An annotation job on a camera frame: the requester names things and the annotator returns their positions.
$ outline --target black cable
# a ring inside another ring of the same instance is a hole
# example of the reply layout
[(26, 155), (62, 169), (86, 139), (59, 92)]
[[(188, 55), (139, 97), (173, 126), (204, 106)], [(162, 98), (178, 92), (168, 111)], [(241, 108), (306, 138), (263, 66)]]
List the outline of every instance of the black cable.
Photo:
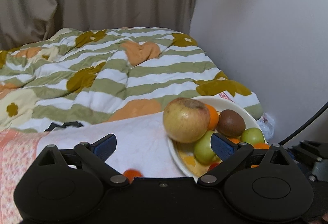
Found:
[(318, 118), (327, 108), (328, 108), (328, 101), (306, 123), (304, 123), (301, 127), (299, 127), (295, 132), (293, 132), (291, 135), (289, 135), (286, 139), (283, 139), (279, 144), (284, 145), (289, 140), (293, 139), (296, 135), (298, 135), (301, 131), (303, 131), (306, 127), (308, 127), (312, 122), (314, 122), (316, 120), (316, 118)]

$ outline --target white wall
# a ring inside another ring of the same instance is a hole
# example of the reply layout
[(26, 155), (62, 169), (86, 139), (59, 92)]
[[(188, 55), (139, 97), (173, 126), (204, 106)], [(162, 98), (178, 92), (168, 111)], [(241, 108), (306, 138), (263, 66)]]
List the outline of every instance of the white wall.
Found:
[[(227, 76), (257, 94), (276, 120), (272, 143), (328, 100), (328, 0), (196, 0), (190, 34)], [(328, 141), (327, 130), (324, 114), (302, 139)]]

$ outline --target green apple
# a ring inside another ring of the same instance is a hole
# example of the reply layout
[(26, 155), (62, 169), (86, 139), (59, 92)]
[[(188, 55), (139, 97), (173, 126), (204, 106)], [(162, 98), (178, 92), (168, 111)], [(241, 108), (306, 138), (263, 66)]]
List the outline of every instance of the green apple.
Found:
[(257, 143), (265, 143), (262, 131), (259, 128), (248, 128), (240, 136), (241, 142), (246, 142), (251, 145)]
[(199, 163), (210, 165), (217, 160), (216, 154), (211, 148), (211, 136), (213, 131), (207, 131), (194, 146), (194, 156)]

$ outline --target tangerine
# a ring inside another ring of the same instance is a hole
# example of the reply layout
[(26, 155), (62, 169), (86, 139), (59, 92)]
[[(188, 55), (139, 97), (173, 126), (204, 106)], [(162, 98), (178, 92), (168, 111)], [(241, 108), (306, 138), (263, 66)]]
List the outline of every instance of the tangerine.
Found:
[(270, 145), (266, 144), (266, 143), (257, 143), (255, 145), (253, 145), (254, 148), (257, 149), (269, 149)]
[(235, 144), (240, 143), (240, 140), (238, 138), (232, 138), (232, 137), (227, 137), (227, 138)]
[(123, 172), (123, 176), (127, 177), (129, 179), (129, 182), (131, 183), (135, 177), (143, 177), (140, 171), (128, 169)]
[(219, 114), (216, 109), (208, 104), (205, 104), (210, 112), (210, 123), (208, 124), (208, 131), (214, 130), (219, 122)]

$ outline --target bruised apple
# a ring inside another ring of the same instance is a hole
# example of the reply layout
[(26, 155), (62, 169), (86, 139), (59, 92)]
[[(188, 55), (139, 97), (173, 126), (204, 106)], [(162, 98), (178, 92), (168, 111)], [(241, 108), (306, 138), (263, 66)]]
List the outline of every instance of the bruised apple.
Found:
[(168, 136), (180, 143), (192, 143), (207, 131), (210, 112), (204, 103), (191, 98), (172, 100), (163, 112), (163, 125)]

